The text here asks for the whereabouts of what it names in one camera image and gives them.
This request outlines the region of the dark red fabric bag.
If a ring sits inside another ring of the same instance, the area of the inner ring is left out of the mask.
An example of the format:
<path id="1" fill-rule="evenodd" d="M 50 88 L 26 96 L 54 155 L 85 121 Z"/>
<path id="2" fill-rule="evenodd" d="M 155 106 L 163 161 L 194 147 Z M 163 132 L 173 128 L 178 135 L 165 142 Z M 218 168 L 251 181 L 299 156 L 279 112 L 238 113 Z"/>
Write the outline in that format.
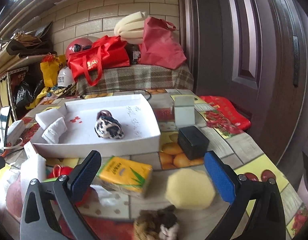
<path id="1" fill-rule="evenodd" d="M 147 18 L 138 63 L 172 70 L 180 67 L 186 61 L 186 56 L 174 31 L 176 27 L 171 22 L 155 17 Z"/>

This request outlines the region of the yellow tissue pack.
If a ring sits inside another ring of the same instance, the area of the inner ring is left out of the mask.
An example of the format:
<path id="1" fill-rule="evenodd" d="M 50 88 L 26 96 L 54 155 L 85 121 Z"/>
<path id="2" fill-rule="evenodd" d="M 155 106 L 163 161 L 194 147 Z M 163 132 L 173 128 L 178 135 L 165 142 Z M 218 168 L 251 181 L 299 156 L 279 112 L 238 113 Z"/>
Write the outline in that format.
<path id="1" fill-rule="evenodd" d="M 152 171 L 153 168 L 149 164 L 112 156 L 102 165 L 97 176 L 103 187 L 144 198 Z"/>

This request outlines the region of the brown braided scrunchie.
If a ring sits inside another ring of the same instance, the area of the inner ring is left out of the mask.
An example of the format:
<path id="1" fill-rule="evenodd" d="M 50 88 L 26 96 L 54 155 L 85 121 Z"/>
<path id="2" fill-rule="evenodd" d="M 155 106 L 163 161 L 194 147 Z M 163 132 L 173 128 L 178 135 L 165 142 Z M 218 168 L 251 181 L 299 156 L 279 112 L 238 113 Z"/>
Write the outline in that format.
<path id="1" fill-rule="evenodd" d="M 133 223 L 133 239 L 178 239 L 179 223 L 175 206 L 158 210 L 141 210 Z"/>

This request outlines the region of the brown door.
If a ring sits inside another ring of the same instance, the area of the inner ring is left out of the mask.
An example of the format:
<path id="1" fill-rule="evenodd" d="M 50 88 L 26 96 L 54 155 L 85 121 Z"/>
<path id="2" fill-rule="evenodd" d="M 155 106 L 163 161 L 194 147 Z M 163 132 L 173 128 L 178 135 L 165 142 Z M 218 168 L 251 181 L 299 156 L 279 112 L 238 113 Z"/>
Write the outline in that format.
<path id="1" fill-rule="evenodd" d="M 227 98 L 285 173 L 308 149 L 308 13 L 299 0 L 179 0 L 198 95 Z"/>

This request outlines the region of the yellow gift bag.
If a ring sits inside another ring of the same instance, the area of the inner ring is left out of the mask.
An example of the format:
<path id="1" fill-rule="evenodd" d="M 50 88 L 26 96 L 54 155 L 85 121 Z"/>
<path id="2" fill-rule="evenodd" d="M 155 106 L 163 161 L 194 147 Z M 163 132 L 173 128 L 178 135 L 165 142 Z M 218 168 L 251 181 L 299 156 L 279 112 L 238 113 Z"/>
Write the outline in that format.
<path id="1" fill-rule="evenodd" d="M 43 81 L 46 87 L 54 87 L 57 85 L 57 77 L 59 71 L 66 66 L 66 56 L 55 56 L 53 54 L 46 55 L 41 63 L 40 69 L 43 74 Z"/>

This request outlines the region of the white charger box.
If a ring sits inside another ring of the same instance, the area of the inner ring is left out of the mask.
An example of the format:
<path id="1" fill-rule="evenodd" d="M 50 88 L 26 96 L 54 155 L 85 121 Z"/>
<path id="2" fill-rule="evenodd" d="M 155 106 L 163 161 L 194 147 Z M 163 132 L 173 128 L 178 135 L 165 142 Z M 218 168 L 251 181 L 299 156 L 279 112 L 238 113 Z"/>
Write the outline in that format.
<path id="1" fill-rule="evenodd" d="M 17 120 L 12 123 L 7 131 L 7 143 L 14 144 L 25 130 L 25 123 L 23 120 Z"/>

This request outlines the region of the white cardboard tray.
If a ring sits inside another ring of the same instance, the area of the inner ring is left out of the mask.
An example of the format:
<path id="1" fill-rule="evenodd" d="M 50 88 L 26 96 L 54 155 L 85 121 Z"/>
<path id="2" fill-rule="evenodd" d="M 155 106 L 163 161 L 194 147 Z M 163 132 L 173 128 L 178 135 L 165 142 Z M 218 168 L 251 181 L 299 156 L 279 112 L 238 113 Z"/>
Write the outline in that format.
<path id="1" fill-rule="evenodd" d="M 92 150 L 103 157 L 159 150 L 158 123 L 142 94 L 70 101 L 37 117 L 49 120 L 31 138 L 44 157 L 84 158 Z"/>

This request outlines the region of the white folded cloth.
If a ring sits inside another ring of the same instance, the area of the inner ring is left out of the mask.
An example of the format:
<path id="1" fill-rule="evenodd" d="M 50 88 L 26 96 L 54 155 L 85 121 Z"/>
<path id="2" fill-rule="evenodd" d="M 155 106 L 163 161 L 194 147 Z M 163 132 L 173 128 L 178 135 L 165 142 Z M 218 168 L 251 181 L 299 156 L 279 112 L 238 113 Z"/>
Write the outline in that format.
<path id="1" fill-rule="evenodd" d="M 63 117 L 60 117 L 47 127 L 42 134 L 42 138 L 49 144 L 58 144 L 61 135 L 66 131 L 65 120 Z"/>

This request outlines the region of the cream foam roll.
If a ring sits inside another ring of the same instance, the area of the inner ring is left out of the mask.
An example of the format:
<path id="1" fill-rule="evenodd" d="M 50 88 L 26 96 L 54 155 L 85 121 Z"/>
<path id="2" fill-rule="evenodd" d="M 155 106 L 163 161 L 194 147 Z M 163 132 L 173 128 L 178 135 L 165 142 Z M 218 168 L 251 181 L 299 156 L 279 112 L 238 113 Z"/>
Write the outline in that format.
<path id="1" fill-rule="evenodd" d="M 114 27 L 114 35 L 129 44 L 142 44 L 147 12 L 134 12 L 119 20 Z"/>

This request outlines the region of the red shiny tote bag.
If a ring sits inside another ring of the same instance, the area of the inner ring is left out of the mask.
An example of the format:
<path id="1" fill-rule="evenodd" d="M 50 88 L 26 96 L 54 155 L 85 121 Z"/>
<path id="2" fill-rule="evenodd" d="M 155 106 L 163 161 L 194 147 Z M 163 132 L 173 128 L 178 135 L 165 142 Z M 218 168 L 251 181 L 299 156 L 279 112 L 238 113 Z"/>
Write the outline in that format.
<path id="1" fill-rule="evenodd" d="M 130 66 L 126 44 L 120 36 L 106 35 L 92 43 L 91 48 L 70 54 L 67 64 L 74 81 L 83 76 L 90 86 L 95 86 L 104 69 Z"/>

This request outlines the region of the black small box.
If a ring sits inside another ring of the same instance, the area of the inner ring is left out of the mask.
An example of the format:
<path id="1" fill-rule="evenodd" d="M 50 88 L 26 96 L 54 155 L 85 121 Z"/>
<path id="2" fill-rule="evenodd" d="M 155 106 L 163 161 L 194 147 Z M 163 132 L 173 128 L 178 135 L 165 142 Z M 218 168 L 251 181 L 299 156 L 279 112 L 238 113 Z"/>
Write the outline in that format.
<path id="1" fill-rule="evenodd" d="M 180 128 L 177 143 L 189 160 L 204 157 L 209 147 L 209 139 L 196 126 Z"/>

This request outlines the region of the red apple plush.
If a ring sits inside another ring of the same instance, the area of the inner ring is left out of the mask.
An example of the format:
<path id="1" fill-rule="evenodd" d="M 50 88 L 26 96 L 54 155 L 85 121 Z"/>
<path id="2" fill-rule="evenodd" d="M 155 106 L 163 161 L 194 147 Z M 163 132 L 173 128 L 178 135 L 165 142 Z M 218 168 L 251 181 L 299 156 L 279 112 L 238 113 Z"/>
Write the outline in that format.
<path id="1" fill-rule="evenodd" d="M 72 170 L 73 170 L 73 168 L 71 168 L 69 166 L 63 166 L 63 165 L 60 165 L 60 164 L 56 164 L 53 167 L 52 171 L 48 174 L 47 180 L 58 178 L 61 175 L 69 175 Z M 75 202 L 75 205 L 76 206 L 83 206 L 84 204 L 86 204 L 89 196 L 91 195 L 91 192 L 92 192 L 92 188 L 89 187 L 87 189 L 87 191 L 85 192 L 82 200 L 80 202 Z"/>

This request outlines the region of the plaid covered bench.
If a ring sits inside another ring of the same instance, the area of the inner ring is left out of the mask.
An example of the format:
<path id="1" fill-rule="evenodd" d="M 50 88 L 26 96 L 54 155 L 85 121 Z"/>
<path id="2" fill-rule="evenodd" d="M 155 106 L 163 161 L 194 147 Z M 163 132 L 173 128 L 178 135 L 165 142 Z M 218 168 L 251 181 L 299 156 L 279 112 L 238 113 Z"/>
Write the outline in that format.
<path id="1" fill-rule="evenodd" d="M 88 84 L 84 75 L 76 82 L 78 95 L 118 92 L 142 89 L 193 89 L 194 78 L 188 66 L 183 64 L 175 70 L 161 66 L 134 64 L 129 67 L 105 69 L 94 86 Z"/>

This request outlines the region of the yellow round sponge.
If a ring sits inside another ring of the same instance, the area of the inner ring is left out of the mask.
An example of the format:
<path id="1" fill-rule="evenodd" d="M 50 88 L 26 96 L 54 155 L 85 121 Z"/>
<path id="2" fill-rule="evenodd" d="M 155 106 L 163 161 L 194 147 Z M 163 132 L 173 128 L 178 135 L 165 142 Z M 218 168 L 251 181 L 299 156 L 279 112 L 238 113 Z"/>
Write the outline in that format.
<path id="1" fill-rule="evenodd" d="M 165 198 L 178 209 L 206 209 L 215 195 L 213 183 L 204 171 L 183 168 L 168 176 Z"/>

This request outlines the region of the red helmet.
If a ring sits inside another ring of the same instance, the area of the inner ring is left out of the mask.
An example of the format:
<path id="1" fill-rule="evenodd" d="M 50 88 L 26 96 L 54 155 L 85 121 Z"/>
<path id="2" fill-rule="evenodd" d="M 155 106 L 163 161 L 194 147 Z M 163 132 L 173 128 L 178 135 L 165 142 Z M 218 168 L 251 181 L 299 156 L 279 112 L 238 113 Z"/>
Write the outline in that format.
<path id="1" fill-rule="evenodd" d="M 86 38 L 86 37 L 75 39 L 66 48 L 66 51 L 65 51 L 66 59 L 68 60 L 71 54 L 91 48 L 92 44 L 93 42 L 89 38 Z"/>

